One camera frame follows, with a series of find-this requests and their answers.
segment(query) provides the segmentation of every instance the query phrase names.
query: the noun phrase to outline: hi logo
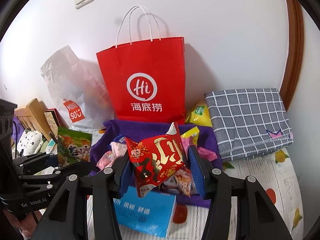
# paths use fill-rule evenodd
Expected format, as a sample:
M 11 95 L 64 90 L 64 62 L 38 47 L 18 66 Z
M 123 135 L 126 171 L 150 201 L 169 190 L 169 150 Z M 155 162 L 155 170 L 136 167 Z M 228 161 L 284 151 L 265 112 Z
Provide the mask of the hi logo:
M 72 122 L 78 122 L 85 118 L 80 106 L 74 101 L 64 99 L 63 104 L 68 109 L 69 117 Z
M 157 94 L 156 81 L 145 73 L 135 73 L 127 80 L 129 94 L 140 101 L 150 101 Z

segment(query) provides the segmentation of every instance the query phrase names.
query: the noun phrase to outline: blue packaging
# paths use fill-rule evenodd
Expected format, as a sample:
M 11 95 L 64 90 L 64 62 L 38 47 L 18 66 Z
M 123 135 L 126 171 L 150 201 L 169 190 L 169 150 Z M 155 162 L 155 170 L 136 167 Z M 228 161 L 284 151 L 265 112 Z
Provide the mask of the blue packaging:
M 136 188 L 129 186 L 122 199 L 113 200 L 119 224 L 153 236 L 169 235 L 175 195 L 150 191 L 144 198 L 139 198 Z
M 123 136 L 122 134 L 119 134 L 116 138 L 114 138 L 112 140 L 113 142 L 118 142 L 118 143 L 122 143 L 125 144 L 125 136 Z

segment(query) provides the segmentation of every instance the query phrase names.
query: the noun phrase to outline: yellow snack bag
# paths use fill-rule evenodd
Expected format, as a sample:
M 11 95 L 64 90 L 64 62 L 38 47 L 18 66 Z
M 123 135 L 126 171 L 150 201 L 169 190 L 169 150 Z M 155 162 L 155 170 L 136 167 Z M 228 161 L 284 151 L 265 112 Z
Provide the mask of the yellow snack bag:
M 207 104 L 201 100 L 196 103 L 186 118 L 186 123 L 212 127 Z
M 200 130 L 198 127 L 191 128 L 189 131 L 186 131 L 184 134 L 181 135 L 181 138 L 187 139 L 189 137 L 192 138 L 192 144 L 197 146 L 198 137 L 199 137 Z

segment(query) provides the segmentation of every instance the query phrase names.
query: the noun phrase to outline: red snack bag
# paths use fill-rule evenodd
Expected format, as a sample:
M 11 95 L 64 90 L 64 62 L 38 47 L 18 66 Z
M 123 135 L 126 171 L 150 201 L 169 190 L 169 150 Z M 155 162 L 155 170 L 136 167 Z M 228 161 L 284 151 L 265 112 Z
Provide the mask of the red snack bag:
M 138 197 L 144 197 L 184 165 L 186 153 L 176 122 L 164 135 L 146 138 L 139 143 L 126 138 L 126 142 L 134 166 Z

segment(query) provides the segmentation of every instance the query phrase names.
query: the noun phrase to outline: paper bag handle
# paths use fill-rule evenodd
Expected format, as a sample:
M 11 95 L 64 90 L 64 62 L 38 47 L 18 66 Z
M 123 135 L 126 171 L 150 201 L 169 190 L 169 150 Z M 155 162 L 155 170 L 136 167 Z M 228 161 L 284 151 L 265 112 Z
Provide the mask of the paper bag handle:
M 135 9 L 137 9 L 137 8 L 141 8 L 141 9 L 143 10 L 145 16 L 146 16 L 147 19 L 148 19 L 148 22 L 149 22 L 149 31 L 150 31 L 150 40 L 153 41 L 153 39 L 152 39 L 152 30 L 151 30 L 150 20 L 149 20 L 148 15 L 146 14 L 145 10 L 143 9 L 143 8 L 145 8 L 145 9 L 148 9 L 148 8 L 146 8 L 145 6 L 135 5 L 135 6 L 133 6 L 132 8 L 130 8 L 129 11 L 127 11 L 127 13 L 125 14 L 124 18 L 122 19 L 121 25 L 120 25 L 119 30 L 118 30 L 117 38 L 116 38 L 116 48 L 118 47 L 118 37 L 119 37 L 119 33 L 120 33 L 120 30 L 121 30 L 121 27 L 122 27 L 122 25 L 123 25 L 124 19 L 127 17 L 127 15 L 129 14 L 129 12 L 131 12 L 131 13 L 130 13 L 130 16 L 129 16 L 129 37 L 130 37 L 130 44 L 132 44 L 132 41 L 131 41 L 131 29 L 130 29 L 130 17 L 131 17 L 132 12 L 133 12 Z M 161 40 L 161 38 L 160 38 L 159 24 L 158 24 L 156 18 L 154 17 L 154 15 L 153 15 L 152 13 L 151 13 L 151 15 L 153 16 L 153 18 L 155 19 L 155 21 L 156 21 L 156 23 L 157 23 L 158 32 L 159 32 L 159 40 Z

